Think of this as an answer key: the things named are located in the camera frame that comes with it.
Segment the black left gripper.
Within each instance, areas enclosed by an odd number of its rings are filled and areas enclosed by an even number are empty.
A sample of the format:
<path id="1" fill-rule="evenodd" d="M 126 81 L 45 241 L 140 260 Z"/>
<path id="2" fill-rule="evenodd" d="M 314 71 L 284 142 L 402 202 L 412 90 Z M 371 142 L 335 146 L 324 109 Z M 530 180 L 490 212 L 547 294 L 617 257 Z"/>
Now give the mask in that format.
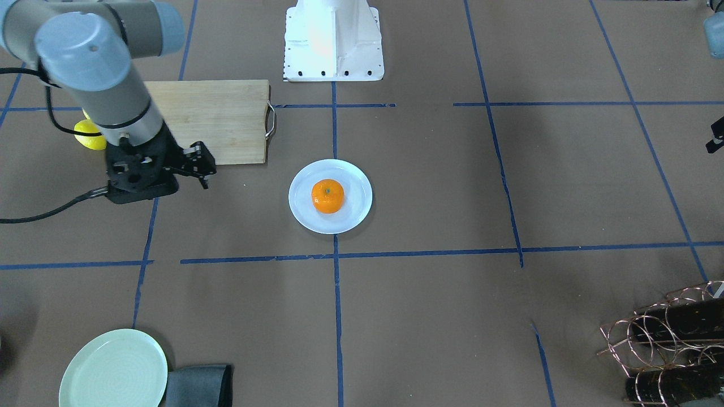
<path id="1" fill-rule="evenodd" d="M 713 134 L 713 137 L 705 145 L 706 152 L 708 152 L 708 154 L 714 154 L 722 149 L 722 147 L 723 147 L 723 126 L 724 126 L 724 116 L 717 119 L 713 124 L 711 124 L 710 129 Z"/>

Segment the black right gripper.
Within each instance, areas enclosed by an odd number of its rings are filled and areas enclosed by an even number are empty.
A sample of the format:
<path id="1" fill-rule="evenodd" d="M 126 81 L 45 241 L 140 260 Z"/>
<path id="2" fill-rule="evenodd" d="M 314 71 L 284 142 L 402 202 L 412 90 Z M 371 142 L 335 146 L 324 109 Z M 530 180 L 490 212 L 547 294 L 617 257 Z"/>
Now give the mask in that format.
<path id="1" fill-rule="evenodd" d="M 178 164 L 181 157 L 181 147 L 166 123 L 156 136 L 139 146 L 128 141 L 120 141 L 119 146 L 108 144 L 106 198 L 122 205 L 173 195 L 178 192 L 179 183 L 170 167 Z"/>

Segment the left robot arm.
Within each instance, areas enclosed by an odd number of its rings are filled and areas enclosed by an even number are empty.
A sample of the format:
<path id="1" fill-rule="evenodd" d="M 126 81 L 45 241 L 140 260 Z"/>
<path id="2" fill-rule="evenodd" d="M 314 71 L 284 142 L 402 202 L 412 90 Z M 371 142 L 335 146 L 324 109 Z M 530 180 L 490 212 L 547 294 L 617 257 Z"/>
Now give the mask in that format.
<path id="1" fill-rule="evenodd" d="M 713 14 L 704 20 L 704 35 L 708 42 L 709 55 L 723 60 L 723 1 L 706 1 Z M 705 145 L 708 154 L 714 154 L 723 147 L 723 116 L 710 126 L 713 137 Z"/>

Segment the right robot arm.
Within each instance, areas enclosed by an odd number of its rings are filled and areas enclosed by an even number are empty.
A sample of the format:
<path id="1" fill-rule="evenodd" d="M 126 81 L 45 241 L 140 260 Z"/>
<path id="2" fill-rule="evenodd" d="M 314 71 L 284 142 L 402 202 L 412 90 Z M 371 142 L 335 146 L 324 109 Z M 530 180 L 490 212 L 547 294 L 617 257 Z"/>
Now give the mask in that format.
<path id="1" fill-rule="evenodd" d="M 133 60 L 183 48 L 186 25 L 161 1 L 3 1 L 2 48 L 69 93 L 106 140 L 109 199 L 167 196 L 183 160 Z"/>

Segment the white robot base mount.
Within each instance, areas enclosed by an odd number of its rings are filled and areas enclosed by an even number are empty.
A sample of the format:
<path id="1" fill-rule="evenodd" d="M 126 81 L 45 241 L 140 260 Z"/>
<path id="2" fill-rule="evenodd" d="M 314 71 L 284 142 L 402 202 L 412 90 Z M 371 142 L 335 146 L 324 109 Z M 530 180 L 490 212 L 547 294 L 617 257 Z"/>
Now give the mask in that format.
<path id="1" fill-rule="evenodd" d="M 367 1 L 298 1 L 285 14 L 283 80 L 380 81 L 380 13 Z"/>

